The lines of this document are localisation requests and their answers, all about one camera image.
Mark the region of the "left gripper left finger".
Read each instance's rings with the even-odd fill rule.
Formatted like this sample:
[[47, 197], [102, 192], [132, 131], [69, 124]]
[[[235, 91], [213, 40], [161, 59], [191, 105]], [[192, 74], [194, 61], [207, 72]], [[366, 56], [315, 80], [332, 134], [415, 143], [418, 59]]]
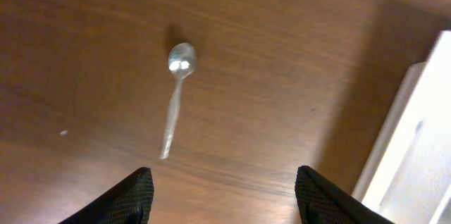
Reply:
[[147, 224], [153, 198], [152, 171], [141, 167], [61, 224]]

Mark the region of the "small teaspoon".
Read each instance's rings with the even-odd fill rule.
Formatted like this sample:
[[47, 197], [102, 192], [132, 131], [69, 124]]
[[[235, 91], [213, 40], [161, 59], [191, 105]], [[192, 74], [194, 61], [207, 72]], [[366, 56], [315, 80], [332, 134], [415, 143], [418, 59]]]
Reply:
[[169, 52], [168, 69], [175, 78], [175, 86], [168, 104], [160, 159], [169, 156], [180, 112], [183, 82], [188, 75], [195, 71], [196, 67], [197, 55], [191, 44], [186, 42], [177, 44]]

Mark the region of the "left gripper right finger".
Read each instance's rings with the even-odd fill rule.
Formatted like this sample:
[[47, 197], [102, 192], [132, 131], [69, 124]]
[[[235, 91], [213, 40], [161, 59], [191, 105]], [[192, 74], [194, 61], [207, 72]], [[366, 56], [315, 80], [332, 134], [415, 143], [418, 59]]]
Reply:
[[309, 166], [300, 166], [295, 196], [302, 224], [393, 224]]

